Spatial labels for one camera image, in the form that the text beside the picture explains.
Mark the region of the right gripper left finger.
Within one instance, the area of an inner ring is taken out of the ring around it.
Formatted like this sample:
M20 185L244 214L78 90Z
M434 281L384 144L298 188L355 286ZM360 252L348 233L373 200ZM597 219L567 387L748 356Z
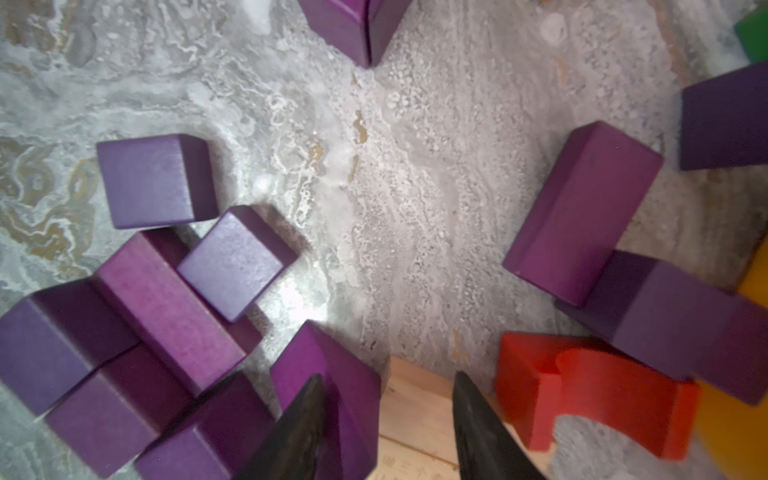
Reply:
M311 376L237 479L314 479L326 419L323 378Z

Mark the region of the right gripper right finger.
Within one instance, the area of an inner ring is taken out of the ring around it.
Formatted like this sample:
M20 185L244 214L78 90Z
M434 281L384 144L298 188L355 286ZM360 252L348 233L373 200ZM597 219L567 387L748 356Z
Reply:
M464 371L455 375L452 415L461 480L546 478Z

